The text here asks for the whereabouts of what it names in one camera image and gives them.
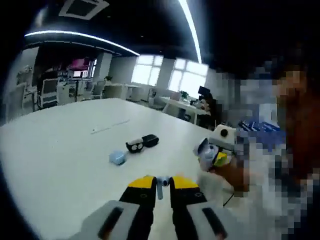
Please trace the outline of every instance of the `black cable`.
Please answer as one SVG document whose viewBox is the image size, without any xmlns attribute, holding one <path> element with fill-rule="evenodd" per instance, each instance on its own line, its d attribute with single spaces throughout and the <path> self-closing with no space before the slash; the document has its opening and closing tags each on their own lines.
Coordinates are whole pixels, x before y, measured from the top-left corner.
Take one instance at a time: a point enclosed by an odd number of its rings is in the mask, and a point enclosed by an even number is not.
<svg viewBox="0 0 320 240">
<path fill-rule="evenodd" d="M 223 207 L 225 207 L 225 205 L 230 201 L 230 199 L 235 195 L 235 193 L 232 193 L 232 195 L 229 197 L 229 199 L 222 205 Z"/>
</svg>

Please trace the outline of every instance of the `led strip light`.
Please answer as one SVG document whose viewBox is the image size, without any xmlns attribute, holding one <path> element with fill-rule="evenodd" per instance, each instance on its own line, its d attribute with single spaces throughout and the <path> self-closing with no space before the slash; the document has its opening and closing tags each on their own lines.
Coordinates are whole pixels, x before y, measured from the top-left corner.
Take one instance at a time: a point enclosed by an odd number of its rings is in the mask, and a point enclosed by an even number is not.
<svg viewBox="0 0 320 240">
<path fill-rule="evenodd" d="M 198 36 L 197 36 L 197 32 L 196 32 L 196 27 L 194 24 L 194 21 L 192 19 L 191 16 L 191 12 L 189 10 L 188 4 L 187 4 L 187 0 L 178 0 L 182 10 L 184 12 L 184 15 L 186 17 L 186 20 L 188 21 L 189 24 L 189 28 L 192 34 L 192 38 L 193 38 L 193 42 L 194 42 L 194 46 L 195 46 L 195 51 L 196 51 L 196 55 L 198 57 L 198 62 L 200 64 L 202 64 L 202 59 L 201 59 L 201 53 L 200 53 L 200 46 L 199 46 L 199 41 L 198 41 Z"/>
<path fill-rule="evenodd" d="M 123 50 L 126 50 L 134 55 L 137 55 L 137 56 L 140 56 L 139 53 L 135 52 L 135 51 L 132 51 L 131 49 L 129 48 L 126 48 L 124 46 L 121 46 L 117 43 L 114 43 L 112 41 L 108 41 L 106 39 L 103 39 L 103 38 L 100 38 L 100 37 L 97 37 L 97 36 L 92 36 L 92 35 L 88 35 L 88 34 L 84 34 L 84 33 L 80 33 L 80 32 L 75 32 L 75 31 L 61 31 L 61 30 L 45 30 L 45 31 L 35 31 L 35 32 L 30 32 L 26 35 L 24 35 L 25 37 L 28 37 L 28 36 L 32 36 L 32 35 L 40 35 L 40 34 L 69 34 L 69 35 L 76 35 L 76 36 L 82 36 L 82 37 L 85 37 L 85 38 L 90 38 L 90 39 L 95 39 L 95 40 L 98 40 L 98 41 L 101 41 L 101 42 L 104 42 L 104 43 L 107 43 L 107 44 L 111 44 L 113 46 L 116 46 L 118 48 L 121 48 Z"/>
</svg>

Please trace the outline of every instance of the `window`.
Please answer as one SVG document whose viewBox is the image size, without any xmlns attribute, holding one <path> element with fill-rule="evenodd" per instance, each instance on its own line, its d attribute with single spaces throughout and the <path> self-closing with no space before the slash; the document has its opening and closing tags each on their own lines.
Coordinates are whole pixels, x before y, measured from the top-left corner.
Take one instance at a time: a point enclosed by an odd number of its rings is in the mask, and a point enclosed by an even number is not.
<svg viewBox="0 0 320 240">
<path fill-rule="evenodd" d="M 84 71 L 74 71 L 74 72 L 73 72 L 73 77 L 81 77 L 81 74 L 82 74 L 82 78 L 86 78 L 86 77 L 87 77 L 87 74 L 88 74 L 88 71 L 87 71 L 87 70 L 84 70 Z"/>
<path fill-rule="evenodd" d="M 177 59 L 169 82 L 169 90 L 185 91 L 190 97 L 198 98 L 199 87 L 205 86 L 208 66 L 185 59 Z"/>
<path fill-rule="evenodd" d="M 163 60 L 163 56 L 139 56 L 133 70 L 131 82 L 155 86 L 158 81 Z"/>
<path fill-rule="evenodd" d="M 92 66 L 92 70 L 91 70 L 91 78 L 94 77 L 95 70 L 96 70 L 96 65 L 97 65 L 97 59 L 95 59 L 95 60 L 93 61 L 93 66 Z"/>
</svg>

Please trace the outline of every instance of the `potted plant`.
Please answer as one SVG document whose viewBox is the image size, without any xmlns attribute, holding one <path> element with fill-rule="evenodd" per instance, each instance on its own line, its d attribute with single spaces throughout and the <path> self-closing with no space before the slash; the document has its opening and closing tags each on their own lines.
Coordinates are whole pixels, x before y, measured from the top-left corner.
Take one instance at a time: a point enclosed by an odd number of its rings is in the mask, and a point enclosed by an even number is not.
<svg viewBox="0 0 320 240">
<path fill-rule="evenodd" d="M 180 100 L 186 100 L 189 94 L 186 91 L 180 91 Z"/>
<path fill-rule="evenodd" d="M 105 81 L 111 81 L 111 79 L 112 79 L 112 76 L 109 76 L 109 75 L 105 76 L 104 78 Z"/>
</svg>

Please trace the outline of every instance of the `desk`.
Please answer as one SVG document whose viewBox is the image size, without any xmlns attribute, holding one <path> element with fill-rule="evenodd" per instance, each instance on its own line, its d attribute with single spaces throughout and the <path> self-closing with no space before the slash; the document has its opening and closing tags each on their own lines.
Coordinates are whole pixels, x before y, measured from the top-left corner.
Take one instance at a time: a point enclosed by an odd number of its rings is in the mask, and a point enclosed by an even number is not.
<svg viewBox="0 0 320 240">
<path fill-rule="evenodd" d="M 114 87 L 113 90 L 108 90 L 106 87 Z M 104 86 L 105 94 L 106 96 L 109 96 L 110 98 L 120 98 L 122 100 L 126 100 L 128 97 L 128 91 L 129 89 L 132 90 L 131 97 L 129 100 L 138 102 L 141 100 L 140 96 L 140 87 L 135 85 L 129 85 L 129 84 L 122 84 L 122 83 L 111 83 L 107 82 Z"/>
<path fill-rule="evenodd" d="M 102 223 L 95 217 L 131 181 L 177 174 L 196 181 L 200 167 L 193 148 L 211 133 L 118 98 L 75 102 L 0 127 L 2 168 L 17 208 L 42 239 L 98 240 Z M 112 151 L 126 151 L 125 142 L 148 134 L 159 137 L 157 146 L 130 155 L 122 166 L 109 163 Z M 176 239 L 169 187 L 163 196 L 153 210 L 151 240 Z"/>
<path fill-rule="evenodd" d="M 169 105 L 174 105 L 180 109 L 185 109 L 187 111 L 193 112 L 195 125 L 197 125 L 198 115 L 210 115 L 209 112 L 206 112 L 203 109 L 196 108 L 195 106 L 192 106 L 187 102 L 176 101 L 176 100 L 170 99 L 170 97 L 164 97 L 164 96 L 160 96 L 159 99 L 161 99 L 163 102 L 166 103 L 164 109 L 162 110 L 163 113 L 167 112 Z"/>
</svg>

